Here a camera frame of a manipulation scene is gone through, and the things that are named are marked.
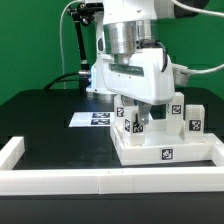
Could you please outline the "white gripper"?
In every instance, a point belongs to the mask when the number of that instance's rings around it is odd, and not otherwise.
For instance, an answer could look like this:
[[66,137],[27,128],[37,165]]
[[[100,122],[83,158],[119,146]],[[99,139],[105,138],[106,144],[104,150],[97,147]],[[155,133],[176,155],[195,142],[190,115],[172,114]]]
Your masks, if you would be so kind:
[[121,103],[124,107],[136,107],[135,100],[139,101],[140,125],[149,123],[151,105],[167,104],[174,97],[171,61],[168,61],[165,70],[162,68],[162,48],[145,48],[133,54],[128,65],[115,63],[112,56],[103,56],[102,70],[106,88],[122,95]]

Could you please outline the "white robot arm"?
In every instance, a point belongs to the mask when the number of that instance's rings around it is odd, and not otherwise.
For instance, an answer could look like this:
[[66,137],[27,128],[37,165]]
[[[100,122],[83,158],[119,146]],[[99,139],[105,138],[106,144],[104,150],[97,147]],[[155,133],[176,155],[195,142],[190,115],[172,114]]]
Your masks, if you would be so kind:
[[94,79],[104,89],[137,105],[138,122],[149,122],[154,105],[170,103],[175,78],[197,72],[175,65],[165,46],[156,38],[159,19],[180,19],[199,14],[223,17],[209,11],[209,0],[86,0],[101,6],[96,11],[97,59]]

